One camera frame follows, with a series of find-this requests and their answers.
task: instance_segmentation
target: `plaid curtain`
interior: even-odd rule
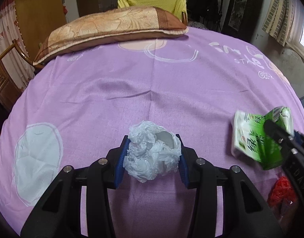
[[[262,29],[285,45],[293,22],[295,0],[271,0]]]

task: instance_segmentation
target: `dark picture frame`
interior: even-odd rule
[[[250,42],[263,0],[230,0],[222,33]]]

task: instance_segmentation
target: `bed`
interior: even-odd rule
[[[304,133],[304,109],[276,66],[252,45],[209,30],[57,56],[30,81],[3,125],[0,212],[19,234],[58,171],[105,157],[142,120],[180,134],[215,166],[239,165],[267,199],[283,173],[234,158],[231,121],[238,109],[265,114],[277,106],[291,108],[294,128]],[[144,184],[125,174],[108,192],[117,237],[187,236],[195,191],[185,189],[178,173]],[[81,204],[87,234],[84,191]],[[218,191],[216,234],[222,217]]]

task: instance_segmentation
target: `red object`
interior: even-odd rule
[[[270,207],[273,207],[282,203],[284,199],[295,202],[296,194],[289,179],[287,179],[285,176],[282,176],[275,183],[275,186],[268,200],[268,204]]]
[[[63,6],[63,10],[64,10],[64,14],[66,15],[67,14],[66,6]]]

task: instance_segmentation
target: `yellow cloth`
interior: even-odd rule
[[[135,5],[148,5],[159,7],[174,14],[182,21],[182,12],[186,11],[186,0],[118,0],[118,8],[130,7]]]

